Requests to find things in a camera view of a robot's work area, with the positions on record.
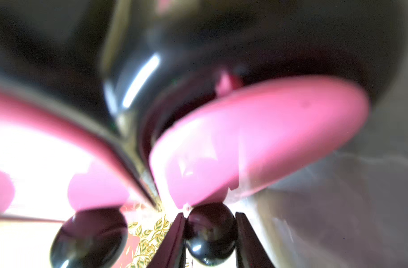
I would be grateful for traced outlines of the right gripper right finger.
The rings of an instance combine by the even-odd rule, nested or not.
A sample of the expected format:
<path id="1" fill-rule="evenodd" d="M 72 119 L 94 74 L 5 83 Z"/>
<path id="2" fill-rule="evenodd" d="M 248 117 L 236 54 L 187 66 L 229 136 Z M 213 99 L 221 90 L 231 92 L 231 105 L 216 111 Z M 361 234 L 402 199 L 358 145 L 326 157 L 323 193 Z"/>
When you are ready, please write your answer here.
<path id="1" fill-rule="evenodd" d="M 236 267 L 275 268 L 244 213 L 236 212 Z"/>

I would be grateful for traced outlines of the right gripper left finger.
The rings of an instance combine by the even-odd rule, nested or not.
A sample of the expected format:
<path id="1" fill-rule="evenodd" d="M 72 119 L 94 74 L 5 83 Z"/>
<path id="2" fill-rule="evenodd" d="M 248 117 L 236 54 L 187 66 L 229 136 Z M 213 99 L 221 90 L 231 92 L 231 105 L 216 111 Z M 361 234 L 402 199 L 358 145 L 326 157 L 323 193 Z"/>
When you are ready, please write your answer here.
<path id="1" fill-rule="evenodd" d="M 183 213 L 178 213 L 147 268 L 185 268 L 185 225 Z"/>

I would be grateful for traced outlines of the pink drawer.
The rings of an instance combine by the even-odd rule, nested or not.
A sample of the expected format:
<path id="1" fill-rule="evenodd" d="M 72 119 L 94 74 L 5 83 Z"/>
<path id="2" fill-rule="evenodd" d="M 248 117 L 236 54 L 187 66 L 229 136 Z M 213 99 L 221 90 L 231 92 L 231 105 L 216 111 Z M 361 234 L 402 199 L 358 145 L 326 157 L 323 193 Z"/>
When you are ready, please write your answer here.
<path id="1" fill-rule="evenodd" d="M 185 247 L 198 267 L 236 266 L 236 212 L 272 260 L 254 195 L 346 144 L 370 100 L 337 77 L 299 76 L 237 87 L 180 118 L 154 144 L 149 167 L 167 208 L 186 212 Z"/>
<path id="2" fill-rule="evenodd" d="M 150 208 L 98 138 L 0 92 L 0 268 L 47 268 L 61 223 L 76 212 Z"/>

